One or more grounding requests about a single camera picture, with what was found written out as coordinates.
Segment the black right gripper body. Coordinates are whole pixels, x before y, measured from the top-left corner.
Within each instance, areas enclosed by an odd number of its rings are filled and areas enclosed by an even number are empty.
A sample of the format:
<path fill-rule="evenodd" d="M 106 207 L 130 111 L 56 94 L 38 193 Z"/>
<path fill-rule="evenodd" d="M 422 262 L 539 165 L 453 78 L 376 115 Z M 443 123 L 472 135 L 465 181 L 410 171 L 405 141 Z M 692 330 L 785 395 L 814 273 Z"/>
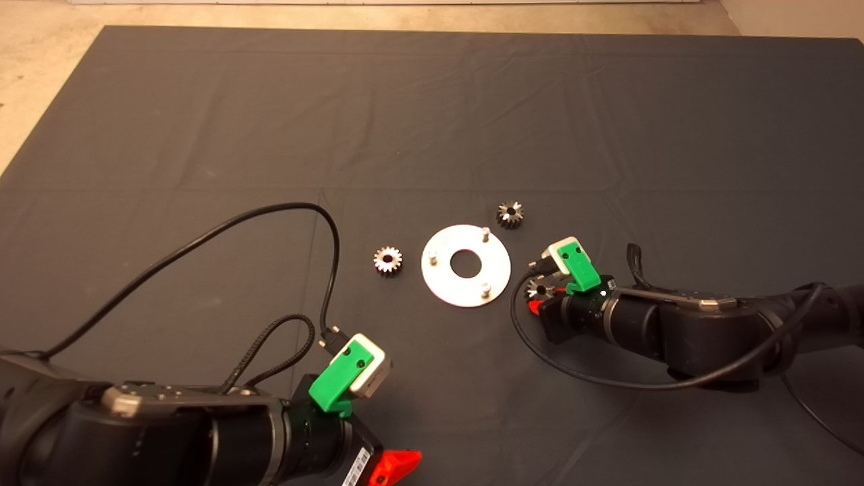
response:
<path fill-rule="evenodd" d="M 546 340 L 560 345 L 575 338 L 575 328 L 570 322 L 568 305 L 570 296 L 558 294 L 540 304 L 540 320 Z"/>

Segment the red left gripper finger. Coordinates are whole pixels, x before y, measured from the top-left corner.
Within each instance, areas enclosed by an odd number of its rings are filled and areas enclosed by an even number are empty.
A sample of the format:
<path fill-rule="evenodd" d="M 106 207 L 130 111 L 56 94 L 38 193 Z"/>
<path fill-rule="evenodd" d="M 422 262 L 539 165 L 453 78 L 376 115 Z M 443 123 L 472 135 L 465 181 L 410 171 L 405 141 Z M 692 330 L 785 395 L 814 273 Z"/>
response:
<path fill-rule="evenodd" d="M 420 450 L 385 450 L 373 461 L 368 485 L 395 485 L 422 461 Z"/>

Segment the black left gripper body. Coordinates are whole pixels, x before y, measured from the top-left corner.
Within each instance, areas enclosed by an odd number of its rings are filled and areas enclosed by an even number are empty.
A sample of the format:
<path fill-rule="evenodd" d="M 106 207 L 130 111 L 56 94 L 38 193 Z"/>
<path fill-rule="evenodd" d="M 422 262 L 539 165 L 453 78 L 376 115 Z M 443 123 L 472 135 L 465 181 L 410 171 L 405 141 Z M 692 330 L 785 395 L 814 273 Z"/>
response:
<path fill-rule="evenodd" d="M 309 391 L 317 377 L 303 375 L 290 398 L 290 484 L 365 485 L 382 443 L 358 416 L 321 409 Z"/>

